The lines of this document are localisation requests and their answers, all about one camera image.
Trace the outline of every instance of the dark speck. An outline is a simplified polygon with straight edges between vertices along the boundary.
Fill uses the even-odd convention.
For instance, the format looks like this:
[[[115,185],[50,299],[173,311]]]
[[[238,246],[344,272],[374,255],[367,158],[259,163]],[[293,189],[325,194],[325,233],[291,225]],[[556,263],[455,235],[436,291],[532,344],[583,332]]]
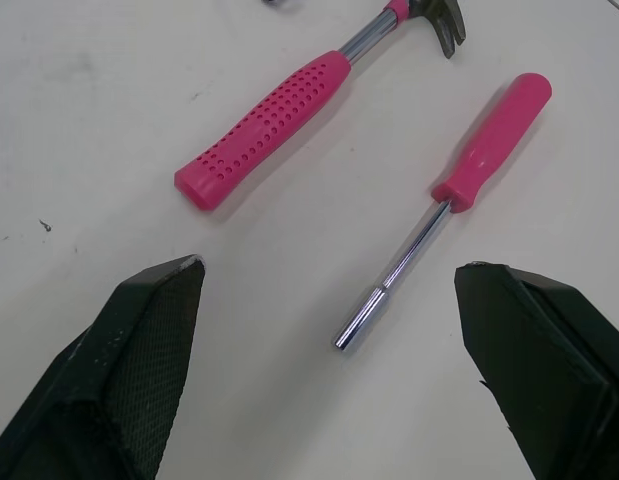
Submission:
[[[38,221],[40,222],[40,225],[42,225],[42,228],[44,228],[47,233],[49,233],[51,231],[51,225],[49,225],[48,223],[43,222],[40,219],[38,219]]]

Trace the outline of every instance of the pink hammer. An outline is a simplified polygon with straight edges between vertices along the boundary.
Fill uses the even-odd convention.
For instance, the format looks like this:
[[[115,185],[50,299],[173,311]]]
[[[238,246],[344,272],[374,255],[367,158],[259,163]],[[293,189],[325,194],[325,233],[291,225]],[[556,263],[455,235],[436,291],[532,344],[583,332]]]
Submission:
[[[391,0],[338,51],[316,58],[285,80],[209,150],[176,172],[175,184],[201,210],[213,210],[263,160],[325,106],[358,61],[410,17],[433,25],[450,58],[465,39],[457,0]]]
[[[440,204],[415,240],[400,253],[386,274],[356,307],[334,341],[344,350],[361,329],[379,319],[409,266],[449,213],[469,210],[484,183],[498,170],[551,98],[549,81],[536,73],[520,75],[466,143],[451,175],[431,196]]]

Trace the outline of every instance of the white table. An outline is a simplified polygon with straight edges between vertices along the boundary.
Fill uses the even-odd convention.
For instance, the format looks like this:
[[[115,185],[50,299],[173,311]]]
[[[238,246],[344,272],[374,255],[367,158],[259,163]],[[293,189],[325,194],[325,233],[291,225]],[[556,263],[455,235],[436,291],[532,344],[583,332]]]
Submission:
[[[619,11],[463,0],[452,61],[414,21],[220,212],[173,172],[378,0],[0,0],[0,433],[139,270],[208,273],[163,479],[530,479],[466,353],[453,276],[502,262],[580,288],[619,328]],[[554,98],[361,348],[330,339],[517,74]],[[46,232],[39,223],[52,226]]]

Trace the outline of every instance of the hammer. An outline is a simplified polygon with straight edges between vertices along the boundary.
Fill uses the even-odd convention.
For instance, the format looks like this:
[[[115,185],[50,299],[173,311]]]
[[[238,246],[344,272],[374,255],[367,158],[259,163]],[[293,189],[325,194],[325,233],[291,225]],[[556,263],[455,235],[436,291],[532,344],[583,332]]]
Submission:
[[[457,0],[391,0],[340,50],[292,74],[245,115],[218,143],[175,174],[175,185],[201,210],[213,210],[238,184],[325,106],[351,66],[408,18],[433,25],[447,58],[465,40]]]

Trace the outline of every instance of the hammer handle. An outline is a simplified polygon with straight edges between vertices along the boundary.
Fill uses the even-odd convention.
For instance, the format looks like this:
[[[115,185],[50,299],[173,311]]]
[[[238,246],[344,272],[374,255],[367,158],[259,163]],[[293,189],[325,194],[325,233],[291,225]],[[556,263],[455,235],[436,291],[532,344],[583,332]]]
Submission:
[[[213,210],[263,160],[336,93],[351,71],[340,52],[326,53],[282,82],[229,133],[175,174],[175,185],[201,210]]]

